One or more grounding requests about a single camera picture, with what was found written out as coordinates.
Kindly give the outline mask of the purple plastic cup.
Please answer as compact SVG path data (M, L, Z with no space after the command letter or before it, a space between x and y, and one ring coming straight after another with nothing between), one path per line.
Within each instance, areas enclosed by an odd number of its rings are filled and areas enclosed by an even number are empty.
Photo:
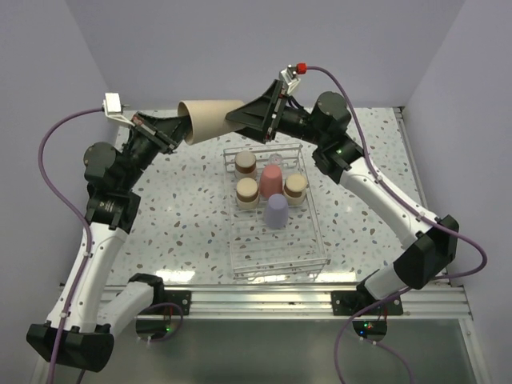
M282 194L273 194L268 198L263 218L265 224L272 229L283 228L288 219L288 201Z

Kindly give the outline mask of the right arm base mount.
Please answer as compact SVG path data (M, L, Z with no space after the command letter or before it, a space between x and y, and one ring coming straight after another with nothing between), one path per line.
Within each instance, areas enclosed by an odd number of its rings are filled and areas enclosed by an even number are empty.
M377 301L365 288L360 289L359 286L352 290L333 290L330 293L330 303L334 316L351 316ZM394 298L390 302L379 304L364 313L364 315L375 316L400 316L403 314L404 310L400 298Z

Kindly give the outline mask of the beige plastic cup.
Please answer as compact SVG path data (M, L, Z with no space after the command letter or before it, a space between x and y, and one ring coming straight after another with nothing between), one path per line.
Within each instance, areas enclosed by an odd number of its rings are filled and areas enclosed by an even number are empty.
M185 100L177 108L179 117L188 116L191 131L185 142L192 146L200 142L229 134L243 125L226 120L226 115L244 105L241 100Z

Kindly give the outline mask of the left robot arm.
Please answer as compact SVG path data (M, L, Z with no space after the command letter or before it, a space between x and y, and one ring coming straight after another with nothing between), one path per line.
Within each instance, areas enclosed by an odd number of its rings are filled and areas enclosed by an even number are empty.
M89 195L84 212L72 211L83 235L70 275L43 324L30 325L27 342L48 362L48 382L58 365L99 372L108 363L119 333L141 312L184 317L188 299L171 299L163 280L136 273L106 306L102 293L113 262L126 242L141 198L133 188L159 154L171 154L191 131L187 116L156 118L136 113L120 150L97 142L83 156Z

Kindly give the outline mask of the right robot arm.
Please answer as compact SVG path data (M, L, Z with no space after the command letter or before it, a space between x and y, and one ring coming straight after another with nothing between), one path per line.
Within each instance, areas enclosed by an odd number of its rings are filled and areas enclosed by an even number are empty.
M454 260L458 222L449 215L440 218L392 189L390 180L346 132L351 115L343 96L324 92L310 112L288 106L288 99L282 82L274 81L262 96L229 111L226 121L240 135L260 143L281 133L315 145L312 158L321 173L363 200L392 229L404 249L391 265L358 284L351 304L374 314L395 292L423 288Z

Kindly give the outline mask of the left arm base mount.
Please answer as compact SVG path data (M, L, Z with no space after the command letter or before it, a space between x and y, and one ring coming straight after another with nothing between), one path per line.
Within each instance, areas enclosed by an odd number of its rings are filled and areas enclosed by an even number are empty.
M164 313L166 308L164 303L173 303L168 309L170 314L180 314L188 316L190 305L192 303L190 290L167 290L161 277L152 274L136 273L129 282L141 282L151 287L153 293L150 304L146 306L143 312Z

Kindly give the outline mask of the red plastic cup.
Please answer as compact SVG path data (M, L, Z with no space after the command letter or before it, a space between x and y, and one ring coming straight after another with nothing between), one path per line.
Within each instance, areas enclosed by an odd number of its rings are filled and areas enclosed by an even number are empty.
M274 194L282 192L282 171L275 164L267 165L263 168L259 183L260 195L269 198Z

